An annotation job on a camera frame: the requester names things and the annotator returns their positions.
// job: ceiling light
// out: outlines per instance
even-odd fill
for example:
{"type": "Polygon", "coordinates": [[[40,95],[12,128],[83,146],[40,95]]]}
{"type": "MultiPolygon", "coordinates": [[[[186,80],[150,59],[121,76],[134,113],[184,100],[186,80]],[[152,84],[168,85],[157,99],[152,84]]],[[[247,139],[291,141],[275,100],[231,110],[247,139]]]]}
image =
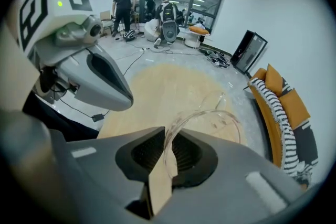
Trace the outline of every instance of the ceiling light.
{"type": "Polygon", "coordinates": [[[197,1],[201,1],[201,2],[204,2],[204,0],[197,0],[197,1]]]}

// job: power cord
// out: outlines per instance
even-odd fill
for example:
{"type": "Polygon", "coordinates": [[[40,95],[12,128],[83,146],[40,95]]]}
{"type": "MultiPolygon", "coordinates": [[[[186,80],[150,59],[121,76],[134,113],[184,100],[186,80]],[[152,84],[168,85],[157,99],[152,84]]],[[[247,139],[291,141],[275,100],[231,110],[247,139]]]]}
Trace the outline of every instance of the power cord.
{"type": "Polygon", "coordinates": [[[128,67],[128,69],[126,69],[125,73],[123,74],[124,76],[127,73],[127,71],[131,68],[131,66],[144,55],[145,50],[143,48],[142,48],[142,50],[143,50],[142,54],[133,63],[131,63],[131,65],[128,67]]]}
{"type": "Polygon", "coordinates": [[[83,115],[85,115],[86,117],[89,117],[89,118],[92,118],[91,116],[89,116],[88,114],[85,114],[84,112],[81,112],[80,110],[78,109],[75,109],[73,108],[72,106],[70,106],[68,103],[64,102],[61,98],[59,99],[62,103],[66,104],[68,107],[74,109],[74,110],[77,110],[79,113],[82,113],[83,115]]]}
{"type": "Polygon", "coordinates": [[[195,55],[195,56],[197,56],[197,55],[203,55],[203,54],[179,54],[177,52],[171,51],[171,49],[172,49],[171,47],[169,49],[167,49],[167,50],[155,51],[155,50],[152,50],[150,48],[137,47],[137,46],[129,43],[128,41],[126,41],[126,44],[131,45],[131,46],[133,46],[134,48],[137,48],[137,49],[149,50],[150,52],[153,52],[155,54],[175,54],[175,55],[195,55]]]}
{"type": "Polygon", "coordinates": [[[118,60],[123,59],[123,58],[126,58],[126,57],[130,57],[130,56],[132,56],[132,55],[134,55],[134,54],[137,54],[138,52],[139,52],[139,51],[136,51],[136,52],[134,52],[134,53],[132,53],[132,54],[129,54],[129,55],[120,57],[120,58],[118,58],[118,59],[115,59],[115,61],[118,61],[118,60]]]}

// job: cable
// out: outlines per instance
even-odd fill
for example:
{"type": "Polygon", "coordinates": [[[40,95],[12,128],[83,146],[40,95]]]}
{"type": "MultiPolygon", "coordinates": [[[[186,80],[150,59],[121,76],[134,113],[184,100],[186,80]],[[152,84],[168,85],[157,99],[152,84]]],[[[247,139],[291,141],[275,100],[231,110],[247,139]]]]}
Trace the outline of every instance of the cable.
{"type": "Polygon", "coordinates": [[[161,50],[161,51],[154,51],[154,50],[150,49],[150,51],[154,52],[156,54],[195,55],[195,56],[203,55],[203,54],[179,54],[179,53],[175,53],[175,52],[171,51],[171,48],[169,48],[168,50],[161,50]]]}
{"type": "Polygon", "coordinates": [[[89,50],[88,48],[86,48],[85,50],[87,50],[91,55],[93,55],[93,52],[89,50]]]}
{"type": "Polygon", "coordinates": [[[132,54],[130,54],[130,55],[126,55],[126,56],[120,57],[120,58],[116,59],[115,61],[118,61],[118,60],[123,59],[123,58],[126,58],[126,57],[130,57],[130,56],[132,56],[132,55],[134,55],[134,54],[137,54],[138,52],[139,52],[139,51],[136,51],[136,52],[134,52],[134,53],[132,53],[132,54]]]}
{"type": "Polygon", "coordinates": [[[143,50],[145,49],[145,48],[143,48],[143,47],[135,46],[135,45],[129,43],[128,41],[126,41],[126,44],[131,45],[131,46],[133,46],[134,48],[137,48],[137,49],[143,49],[143,50]]]}
{"type": "Polygon", "coordinates": [[[68,89],[65,89],[64,91],[56,91],[56,90],[54,90],[54,89],[52,89],[52,88],[50,88],[50,91],[52,91],[52,92],[66,92],[67,90],[70,90],[70,88],[68,88],[68,89]]]}
{"type": "Polygon", "coordinates": [[[136,62],[136,61],[138,61],[140,58],[141,58],[141,56],[143,56],[144,55],[144,53],[145,53],[145,51],[143,51],[143,53],[133,62],[133,63],[131,63],[131,65],[128,67],[128,69],[126,69],[126,71],[125,71],[125,73],[123,74],[124,76],[125,76],[125,74],[126,74],[126,72],[131,68],[131,66],[136,62]]]}
{"type": "Polygon", "coordinates": [[[91,116],[85,114],[84,112],[81,112],[80,110],[73,108],[72,106],[70,106],[69,104],[67,104],[66,102],[64,102],[61,98],[60,98],[59,100],[60,100],[62,103],[66,104],[68,107],[70,107],[70,108],[72,108],[72,109],[74,109],[74,110],[77,110],[78,112],[82,113],[82,114],[85,115],[86,117],[92,118],[91,116]]]}

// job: backpack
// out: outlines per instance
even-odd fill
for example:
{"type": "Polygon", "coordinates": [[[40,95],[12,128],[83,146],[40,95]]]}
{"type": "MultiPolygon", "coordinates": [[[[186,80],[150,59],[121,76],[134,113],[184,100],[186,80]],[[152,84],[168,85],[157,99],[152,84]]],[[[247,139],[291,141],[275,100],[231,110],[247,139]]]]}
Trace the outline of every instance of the backpack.
{"type": "Polygon", "coordinates": [[[174,6],[172,3],[168,3],[165,7],[163,7],[162,21],[166,22],[168,20],[175,21],[174,6]]]}

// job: table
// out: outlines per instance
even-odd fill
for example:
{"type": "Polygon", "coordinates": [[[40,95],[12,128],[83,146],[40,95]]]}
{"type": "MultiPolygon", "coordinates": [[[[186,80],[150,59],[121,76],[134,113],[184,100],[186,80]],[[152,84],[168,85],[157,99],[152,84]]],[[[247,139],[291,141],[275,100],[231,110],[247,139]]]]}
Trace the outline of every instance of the table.
{"type": "Polygon", "coordinates": [[[189,33],[191,33],[191,34],[195,34],[195,35],[197,35],[197,40],[195,41],[195,40],[193,40],[193,39],[186,39],[185,38],[185,41],[184,41],[184,43],[188,46],[188,47],[191,47],[191,48],[199,48],[199,46],[200,46],[200,44],[201,44],[201,42],[200,42],[200,37],[201,36],[209,36],[209,34],[199,34],[199,33],[196,33],[196,32],[193,32],[193,31],[190,31],[189,33]]]}
{"type": "MultiPolygon", "coordinates": [[[[195,110],[205,96],[213,91],[224,91],[219,83],[207,74],[181,66],[160,64],[141,70],[130,84],[134,105],[122,112],[111,112],[105,119],[98,138],[123,135],[154,126],[169,126],[181,111],[195,110]]],[[[234,111],[229,97],[226,110],[234,111]]],[[[236,142],[229,132],[216,137],[236,142]]],[[[241,143],[246,145],[243,130],[241,143]]],[[[170,171],[177,174],[176,159],[170,151],[170,171]]],[[[149,178],[154,214],[171,196],[171,179],[163,165],[162,156],[149,178]]]]}

